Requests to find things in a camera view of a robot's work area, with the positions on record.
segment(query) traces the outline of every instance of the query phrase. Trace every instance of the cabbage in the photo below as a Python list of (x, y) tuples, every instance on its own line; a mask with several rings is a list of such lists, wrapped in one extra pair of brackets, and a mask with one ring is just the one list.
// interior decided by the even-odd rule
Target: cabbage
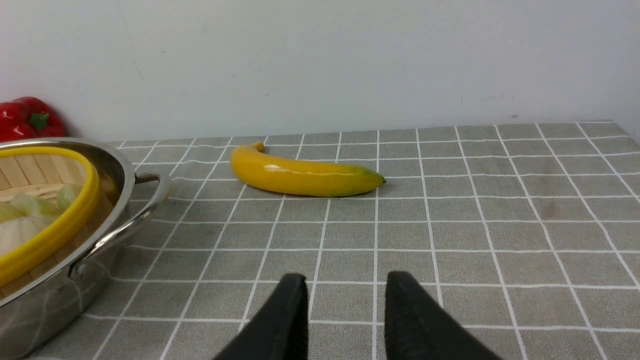
[(0, 224), (0, 256), (33, 239), (51, 224), (50, 218), (21, 217)]
[(0, 202), (0, 224), (23, 216), (26, 216), (26, 214), (18, 210), (15, 206), (8, 202)]
[(82, 185), (78, 184), (66, 184), (58, 190), (57, 202), (58, 209), (64, 212), (73, 204), (78, 195), (82, 191)]
[(62, 214), (53, 202), (26, 193), (14, 196), (11, 205), (30, 217), (58, 217)]

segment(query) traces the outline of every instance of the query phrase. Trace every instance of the grid pattern tablecloth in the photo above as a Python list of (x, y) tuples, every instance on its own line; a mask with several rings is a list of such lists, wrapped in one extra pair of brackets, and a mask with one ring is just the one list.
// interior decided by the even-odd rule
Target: grid pattern tablecloth
[[(261, 140), (388, 183), (349, 199), (243, 186), (230, 151)], [(34, 357), (210, 359), (300, 272), (310, 357), (384, 359), (385, 277), (407, 270), (505, 359), (640, 358), (640, 147), (612, 122), (117, 146), (138, 170), (170, 172), (172, 197), (104, 294)]]

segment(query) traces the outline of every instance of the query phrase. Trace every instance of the pot handle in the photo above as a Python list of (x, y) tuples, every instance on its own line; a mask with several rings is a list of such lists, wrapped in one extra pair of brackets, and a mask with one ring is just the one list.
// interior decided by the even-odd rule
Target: pot handle
[(102, 251), (105, 251), (114, 245), (118, 245), (120, 242), (138, 231), (142, 225), (146, 224), (150, 220), (151, 216), (157, 211), (158, 206), (160, 206), (160, 204), (169, 196), (169, 191), (171, 190), (171, 178), (169, 175), (147, 173), (136, 174), (136, 185), (149, 183), (151, 181), (157, 181), (158, 187), (145, 207), (124, 224), (108, 232), (101, 239), (96, 241), (89, 251), (76, 259), (70, 266), (69, 277), (72, 279), (81, 277), (82, 268), (84, 267), (83, 265), (87, 261), (93, 259)]

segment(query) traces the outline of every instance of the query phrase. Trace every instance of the yellow steamer rim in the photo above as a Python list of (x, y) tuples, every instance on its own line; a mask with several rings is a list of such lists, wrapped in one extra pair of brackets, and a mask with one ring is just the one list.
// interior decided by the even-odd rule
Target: yellow steamer rim
[(84, 170), (84, 185), (76, 200), (51, 225), (20, 247), (0, 257), (0, 288), (32, 271), (70, 240), (73, 240), (74, 236), (91, 219), (100, 203), (98, 172), (88, 159), (75, 151), (59, 147), (23, 147), (1, 150), (0, 168), (4, 166), (8, 158), (13, 156), (37, 154), (57, 155), (75, 160), (80, 165), (78, 167)]

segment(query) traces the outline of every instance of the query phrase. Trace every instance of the banana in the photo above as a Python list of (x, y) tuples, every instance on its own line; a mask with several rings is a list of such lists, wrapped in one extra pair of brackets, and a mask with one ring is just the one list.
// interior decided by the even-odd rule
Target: banana
[(262, 153), (264, 144), (236, 147), (231, 169), (243, 183), (269, 192), (314, 197), (347, 197), (386, 183), (379, 173), (360, 165), (293, 160)]

